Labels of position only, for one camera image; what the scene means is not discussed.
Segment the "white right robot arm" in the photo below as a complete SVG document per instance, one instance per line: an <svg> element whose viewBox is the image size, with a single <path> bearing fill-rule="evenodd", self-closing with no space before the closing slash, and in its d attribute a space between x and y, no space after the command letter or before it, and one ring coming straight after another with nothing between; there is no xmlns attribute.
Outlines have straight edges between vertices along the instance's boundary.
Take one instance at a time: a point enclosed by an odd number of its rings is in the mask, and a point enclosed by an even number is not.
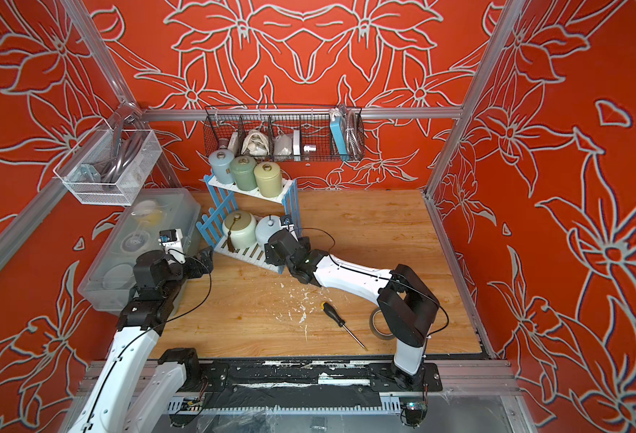
<svg viewBox="0 0 636 433"><path fill-rule="evenodd" d="M394 270L368 268L313 249L307 236L282 229L265 246L266 261L284 265L303 284L343 290L377 305L396 339L395 371L419 375L427 338L440 301L416 272L399 264Z"/></svg>

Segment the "blue tea canister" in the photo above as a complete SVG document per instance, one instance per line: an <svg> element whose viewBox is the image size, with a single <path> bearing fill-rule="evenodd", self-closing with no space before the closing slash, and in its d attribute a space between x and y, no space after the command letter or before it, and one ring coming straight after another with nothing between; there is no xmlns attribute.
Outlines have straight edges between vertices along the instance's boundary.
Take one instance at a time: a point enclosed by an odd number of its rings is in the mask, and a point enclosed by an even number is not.
<svg viewBox="0 0 636 433"><path fill-rule="evenodd" d="M222 184L234 183L234 178L231 174L231 163L235 158L235 154L226 148L218 149L209 155L208 161L211 165L211 171L218 182Z"/></svg>

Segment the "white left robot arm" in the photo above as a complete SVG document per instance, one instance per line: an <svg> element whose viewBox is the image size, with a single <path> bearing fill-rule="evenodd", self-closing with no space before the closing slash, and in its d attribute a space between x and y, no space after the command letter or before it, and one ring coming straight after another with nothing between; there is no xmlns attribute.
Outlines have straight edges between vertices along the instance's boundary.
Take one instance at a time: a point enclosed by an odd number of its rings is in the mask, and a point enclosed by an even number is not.
<svg viewBox="0 0 636 433"><path fill-rule="evenodd" d="M122 310L106 364L72 432L150 432L178 391L203 394L210 385L192 347L168 349L154 375L138 393L146 361L167 323L185 283L211 275L213 249L195 255L152 250L135 262L133 299Z"/></svg>

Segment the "green tea canister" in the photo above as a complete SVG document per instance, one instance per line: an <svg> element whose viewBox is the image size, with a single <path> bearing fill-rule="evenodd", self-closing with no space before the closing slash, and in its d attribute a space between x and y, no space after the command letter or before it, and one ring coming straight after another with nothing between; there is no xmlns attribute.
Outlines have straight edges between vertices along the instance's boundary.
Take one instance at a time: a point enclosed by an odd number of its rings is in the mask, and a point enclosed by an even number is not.
<svg viewBox="0 0 636 433"><path fill-rule="evenodd" d="M236 157L229 166L234 183L241 191L252 191L258 187L254 170L256 168L256 159L241 155Z"/></svg>

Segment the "blue white slatted shelf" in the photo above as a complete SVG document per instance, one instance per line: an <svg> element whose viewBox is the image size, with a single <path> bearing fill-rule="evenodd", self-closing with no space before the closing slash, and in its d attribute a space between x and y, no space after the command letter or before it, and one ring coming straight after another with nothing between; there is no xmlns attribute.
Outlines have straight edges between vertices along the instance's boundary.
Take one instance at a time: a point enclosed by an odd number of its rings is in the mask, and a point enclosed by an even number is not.
<svg viewBox="0 0 636 433"><path fill-rule="evenodd" d="M284 266L271 264L265 255L265 244L271 232L287 220L296 233L301 230L298 189L293 180L282 180L281 193L274 198L263 196L259 189L242 191L235 184L224 184L214 175L203 178L213 206L203 213L196 226L203 240L214 252L281 274ZM238 207L235 195L270 201L284 207L282 216L260 218Z"/></svg>

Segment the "yellow tea canister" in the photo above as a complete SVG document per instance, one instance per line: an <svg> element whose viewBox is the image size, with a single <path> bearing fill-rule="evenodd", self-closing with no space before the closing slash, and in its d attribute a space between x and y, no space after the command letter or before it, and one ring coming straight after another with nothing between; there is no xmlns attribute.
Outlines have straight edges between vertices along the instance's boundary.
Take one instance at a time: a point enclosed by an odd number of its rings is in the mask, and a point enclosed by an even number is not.
<svg viewBox="0 0 636 433"><path fill-rule="evenodd" d="M277 163L259 163L254 168L254 176L258 191L263 197L274 198L282 193L282 171Z"/></svg>

